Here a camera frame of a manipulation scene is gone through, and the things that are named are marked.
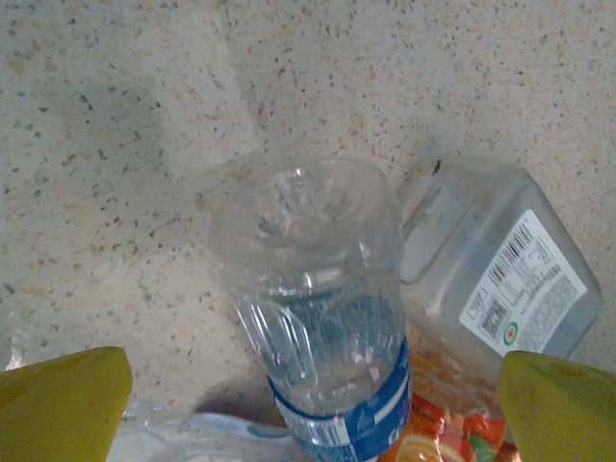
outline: blue bottle label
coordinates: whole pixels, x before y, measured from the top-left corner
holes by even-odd
[[[398,440],[411,413],[408,341],[402,342],[396,366],[380,390],[342,414],[305,414],[286,401],[271,380],[269,386],[287,426],[306,452],[322,462],[375,460]]]

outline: plastic container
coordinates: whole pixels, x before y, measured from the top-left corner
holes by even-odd
[[[373,460],[410,412],[399,210],[351,160],[256,176],[215,216],[210,247],[276,403],[319,460]]]
[[[523,168],[422,161],[398,200],[402,293],[423,333],[493,385],[510,350],[572,355],[601,291]]]

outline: plastic water bottle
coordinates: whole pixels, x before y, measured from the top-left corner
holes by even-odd
[[[210,247],[276,404],[321,461],[375,460],[408,421],[400,230],[383,173],[341,159],[255,177],[215,216]]]

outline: plastic bag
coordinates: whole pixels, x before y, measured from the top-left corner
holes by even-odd
[[[108,462],[308,462],[286,428],[132,401]]]
[[[409,333],[409,338],[416,334]],[[379,462],[513,462],[497,392],[430,346],[410,356],[413,405],[406,429]]]

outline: yellow object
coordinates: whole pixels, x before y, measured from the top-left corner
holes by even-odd
[[[104,462],[131,387],[118,347],[0,373],[0,461]]]
[[[616,461],[616,375],[515,351],[499,397],[524,462]]]

